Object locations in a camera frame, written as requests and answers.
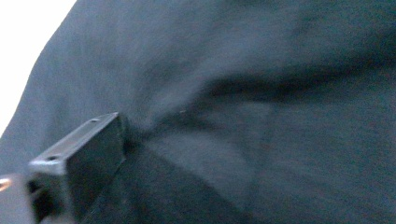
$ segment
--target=black plastic object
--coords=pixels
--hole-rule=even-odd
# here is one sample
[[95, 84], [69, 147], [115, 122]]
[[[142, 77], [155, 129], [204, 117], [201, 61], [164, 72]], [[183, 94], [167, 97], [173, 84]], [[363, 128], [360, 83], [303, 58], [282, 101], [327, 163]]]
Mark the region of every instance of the black plastic object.
[[79, 223], [125, 160], [118, 113], [91, 119], [29, 164], [49, 192], [49, 223]]
[[0, 223], [36, 223], [29, 189], [21, 175], [0, 176]]

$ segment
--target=fabric surface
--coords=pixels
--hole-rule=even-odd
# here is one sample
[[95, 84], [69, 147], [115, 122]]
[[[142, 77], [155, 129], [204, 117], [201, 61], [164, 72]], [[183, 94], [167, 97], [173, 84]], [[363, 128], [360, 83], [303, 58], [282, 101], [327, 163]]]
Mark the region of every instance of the fabric surface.
[[84, 223], [395, 223], [395, 9], [79, 0], [0, 140], [0, 175], [119, 111], [129, 158]]

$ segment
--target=black cloth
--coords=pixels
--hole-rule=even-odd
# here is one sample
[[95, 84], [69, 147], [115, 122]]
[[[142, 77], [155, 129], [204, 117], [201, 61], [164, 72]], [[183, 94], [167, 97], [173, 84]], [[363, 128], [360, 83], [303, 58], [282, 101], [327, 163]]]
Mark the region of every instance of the black cloth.
[[395, 8], [77, 1], [0, 140], [0, 174], [120, 111], [131, 152], [85, 223], [394, 223]]

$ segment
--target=white background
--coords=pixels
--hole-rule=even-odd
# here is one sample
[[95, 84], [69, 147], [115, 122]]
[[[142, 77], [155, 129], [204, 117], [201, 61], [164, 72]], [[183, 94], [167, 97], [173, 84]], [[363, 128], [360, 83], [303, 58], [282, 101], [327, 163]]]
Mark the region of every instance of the white background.
[[76, 0], [0, 1], [0, 136], [35, 60]]

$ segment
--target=screw hole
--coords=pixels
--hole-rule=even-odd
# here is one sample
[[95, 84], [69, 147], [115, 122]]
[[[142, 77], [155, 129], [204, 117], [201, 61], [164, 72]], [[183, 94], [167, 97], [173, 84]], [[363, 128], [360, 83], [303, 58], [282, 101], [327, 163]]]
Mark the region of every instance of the screw hole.
[[47, 161], [56, 161], [59, 159], [59, 156], [50, 156], [47, 158]]
[[40, 187], [37, 185], [37, 183], [35, 183], [33, 181], [29, 181], [28, 188], [31, 193], [34, 193], [40, 189]]

